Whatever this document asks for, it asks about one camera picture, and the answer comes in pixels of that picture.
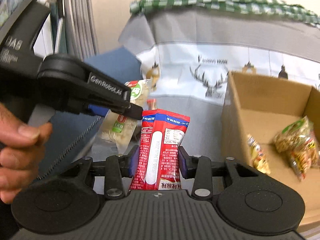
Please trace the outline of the left hand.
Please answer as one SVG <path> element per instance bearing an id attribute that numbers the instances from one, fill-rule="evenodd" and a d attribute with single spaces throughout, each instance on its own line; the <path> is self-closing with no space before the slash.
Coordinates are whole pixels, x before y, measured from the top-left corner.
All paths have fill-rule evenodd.
<path id="1" fill-rule="evenodd" d="M 10 204 L 36 179 L 52 124 L 32 127 L 1 105 L 1 200 Z"/>

